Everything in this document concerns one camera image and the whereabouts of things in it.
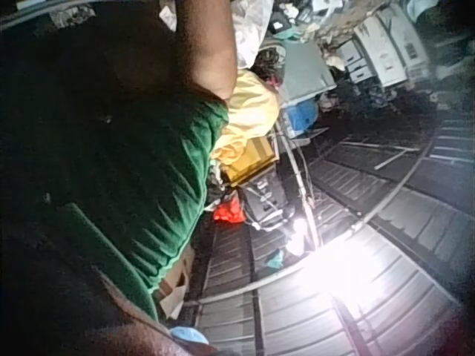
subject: bright light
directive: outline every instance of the bright light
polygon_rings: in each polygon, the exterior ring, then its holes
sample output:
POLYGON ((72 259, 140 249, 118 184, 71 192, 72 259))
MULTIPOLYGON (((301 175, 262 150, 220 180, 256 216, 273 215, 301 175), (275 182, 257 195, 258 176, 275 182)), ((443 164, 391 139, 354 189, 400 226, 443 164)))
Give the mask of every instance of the bright light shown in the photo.
POLYGON ((298 232, 294 233, 285 245, 285 248, 288 252, 297 257, 300 257, 302 254, 304 254, 305 242, 303 234, 299 234, 298 232))
POLYGON ((305 235, 307 232, 307 221, 305 219, 295 219, 294 220, 294 230, 299 234, 305 235))
POLYGON ((366 246, 338 241, 314 252, 311 259, 302 270, 301 283, 314 292, 329 293, 347 304, 371 303, 379 296, 371 283, 378 261, 366 246))

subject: wire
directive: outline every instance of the wire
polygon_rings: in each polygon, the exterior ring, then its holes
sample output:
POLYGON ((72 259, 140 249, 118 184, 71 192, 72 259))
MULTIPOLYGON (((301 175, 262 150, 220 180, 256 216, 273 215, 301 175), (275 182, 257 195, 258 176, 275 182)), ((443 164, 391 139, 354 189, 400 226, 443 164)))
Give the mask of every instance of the wire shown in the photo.
POLYGON ((314 186, 313 186, 313 183, 312 183, 312 179, 311 179, 311 176, 309 174, 309 169, 308 169, 308 166, 307 166, 307 160, 305 159, 305 156, 304 156, 304 152, 302 152, 302 149, 300 148, 300 146, 298 146, 295 142, 293 142, 290 137, 285 133, 275 133, 275 135, 279 135, 279 136, 282 136, 284 139, 287 140, 287 142, 292 145, 294 148, 297 149, 298 151, 298 154, 300 156, 300 158, 302 159, 302 162, 304 164, 304 171, 305 171, 305 180, 307 181, 307 188, 308 188, 308 191, 310 193, 310 196, 312 197, 312 202, 316 202, 316 199, 315 199, 315 192, 313 190, 314 186))

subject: red bag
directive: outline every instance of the red bag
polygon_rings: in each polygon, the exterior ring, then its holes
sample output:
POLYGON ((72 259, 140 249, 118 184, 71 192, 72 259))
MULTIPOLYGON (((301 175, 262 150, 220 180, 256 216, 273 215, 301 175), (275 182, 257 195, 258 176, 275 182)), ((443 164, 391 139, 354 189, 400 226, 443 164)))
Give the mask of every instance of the red bag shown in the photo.
POLYGON ((237 194, 227 202, 219 204, 213 214, 214 220, 224 220, 230 223, 241 223, 246 217, 243 209, 240 206, 239 197, 237 194))

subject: white container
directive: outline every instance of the white container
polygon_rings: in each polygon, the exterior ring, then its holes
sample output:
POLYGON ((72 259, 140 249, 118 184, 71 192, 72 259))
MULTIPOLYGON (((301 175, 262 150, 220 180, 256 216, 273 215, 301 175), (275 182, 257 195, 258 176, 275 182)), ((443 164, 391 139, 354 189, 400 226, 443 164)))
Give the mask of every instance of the white container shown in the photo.
POLYGON ((393 40, 409 80, 420 82, 429 79, 429 56, 404 11, 398 5, 392 4, 378 11, 376 16, 393 40))
POLYGON ((382 87, 407 79, 404 65, 382 23, 371 16, 355 27, 355 34, 363 45, 382 87))

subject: cloth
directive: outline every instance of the cloth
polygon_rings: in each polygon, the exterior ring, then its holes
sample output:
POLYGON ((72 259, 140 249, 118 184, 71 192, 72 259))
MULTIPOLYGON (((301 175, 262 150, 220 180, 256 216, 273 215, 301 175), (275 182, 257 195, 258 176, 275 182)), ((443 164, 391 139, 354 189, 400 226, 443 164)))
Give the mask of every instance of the cloth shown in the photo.
POLYGON ((439 0, 410 0, 407 3, 407 15, 413 22, 417 22, 417 18, 421 13, 436 6, 439 0))
POLYGON ((2 80, 4 221, 35 221, 67 240, 156 318, 150 293, 203 210, 226 106, 192 94, 154 97, 105 123, 81 117, 27 62, 2 80))
POLYGON ((221 131, 211 155, 224 165, 239 159, 249 139, 270 131, 279 114, 278 95, 254 73, 239 70, 228 109, 229 124, 221 131))
POLYGON ((176 326, 173 329, 170 329, 170 333, 173 337, 178 337, 182 340, 194 341, 195 343, 205 343, 206 345, 209 344, 209 341, 206 339, 205 335, 193 328, 176 326))

